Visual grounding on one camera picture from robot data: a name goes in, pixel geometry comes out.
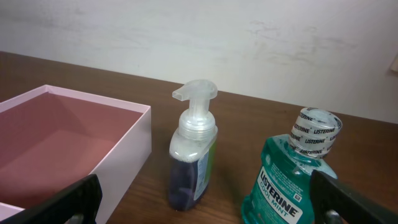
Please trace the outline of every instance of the teal bottle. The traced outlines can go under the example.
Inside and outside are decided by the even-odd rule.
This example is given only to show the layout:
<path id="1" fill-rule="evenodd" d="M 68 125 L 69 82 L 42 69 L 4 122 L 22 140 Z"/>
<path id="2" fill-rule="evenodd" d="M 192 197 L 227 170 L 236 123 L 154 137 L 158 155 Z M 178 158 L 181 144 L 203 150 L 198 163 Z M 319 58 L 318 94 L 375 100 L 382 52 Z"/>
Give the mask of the teal bottle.
<path id="1" fill-rule="evenodd" d="M 320 170 L 337 178 L 322 159 L 341 129 L 341 121 L 335 118 L 327 111 L 304 108 L 291 134 L 266 140 L 261 153 L 262 166 L 251 194 L 245 197 L 241 207 L 246 224 L 314 221 L 310 201 L 312 171 Z"/>

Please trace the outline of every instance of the mouthwash bottle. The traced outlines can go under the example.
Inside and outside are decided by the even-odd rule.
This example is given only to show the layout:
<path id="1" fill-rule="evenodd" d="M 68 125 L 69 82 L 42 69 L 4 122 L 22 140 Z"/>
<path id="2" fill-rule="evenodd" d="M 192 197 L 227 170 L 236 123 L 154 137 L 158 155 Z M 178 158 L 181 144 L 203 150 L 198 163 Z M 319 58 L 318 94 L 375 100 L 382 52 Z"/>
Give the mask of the mouthwash bottle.
<path id="1" fill-rule="evenodd" d="M 242 204 L 245 223 L 308 224 L 314 221 L 310 176 L 320 170 L 337 178 L 322 159 L 342 127 L 335 115 L 316 108 L 301 110 L 290 134 L 270 137 L 251 194 Z"/>
<path id="2" fill-rule="evenodd" d="M 217 86 L 208 80 L 194 80 L 173 92 L 173 97 L 190 100 L 181 114 L 170 143 L 169 204 L 176 210 L 192 208 L 206 192 L 216 149 L 217 126 L 209 112 Z"/>

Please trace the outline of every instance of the tabletop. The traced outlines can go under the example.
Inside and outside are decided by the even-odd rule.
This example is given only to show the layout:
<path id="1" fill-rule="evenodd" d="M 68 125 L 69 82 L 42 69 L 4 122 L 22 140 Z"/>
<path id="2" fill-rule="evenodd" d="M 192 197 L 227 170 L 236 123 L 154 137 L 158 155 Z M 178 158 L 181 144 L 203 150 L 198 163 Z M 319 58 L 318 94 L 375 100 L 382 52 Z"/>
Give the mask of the tabletop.
<path id="1" fill-rule="evenodd" d="M 172 98 L 181 84 L 0 52 L 0 101 L 44 84 L 152 107 L 152 154 L 108 223 L 240 223 L 265 140 L 288 133 L 303 108 L 219 91 L 210 103 L 219 133 L 209 188 L 195 208 L 178 212 L 167 185 L 170 140 L 188 108 Z M 398 124 L 335 114 L 343 129 L 325 160 L 342 183 L 397 213 Z"/>

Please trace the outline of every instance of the pink box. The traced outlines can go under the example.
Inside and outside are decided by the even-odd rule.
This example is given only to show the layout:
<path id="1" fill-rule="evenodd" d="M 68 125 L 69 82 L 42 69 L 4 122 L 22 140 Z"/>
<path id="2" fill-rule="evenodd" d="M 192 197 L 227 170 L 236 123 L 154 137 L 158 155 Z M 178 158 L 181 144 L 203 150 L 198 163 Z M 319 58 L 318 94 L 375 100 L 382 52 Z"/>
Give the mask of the pink box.
<path id="1" fill-rule="evenodd" d="M 151 152 L 150 106 L 44 85 L 0 103 L 0 220 L 88 174 L 106 223 Z"/>

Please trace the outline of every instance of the soap bottle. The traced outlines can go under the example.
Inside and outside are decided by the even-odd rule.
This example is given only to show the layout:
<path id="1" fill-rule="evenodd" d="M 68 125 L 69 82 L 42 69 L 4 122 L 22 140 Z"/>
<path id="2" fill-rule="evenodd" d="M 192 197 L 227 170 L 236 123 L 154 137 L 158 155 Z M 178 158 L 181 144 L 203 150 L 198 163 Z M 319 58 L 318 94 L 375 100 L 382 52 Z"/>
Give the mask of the soap bottle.
<path id="1" fill-rule="evenodd" d="M 192 208 L 206 192 L 218 132 L 209 104 L 216 96 L 217 86 L 208 80 L 190 81 L 173 92 L 180 101 L 190 100 L 169 150 L 169 204 L 176 210 Z"/>
<path id="2" fill-rule="evenodd" d="M 290 134 L 268 138 L 259 175 L 241 207 L 244 222 L 312 223 L 311 173 L 320 170 L 337 178 L 322 158 L 330 152 L 341 127 L 335 115 L 304 108 Z"/>

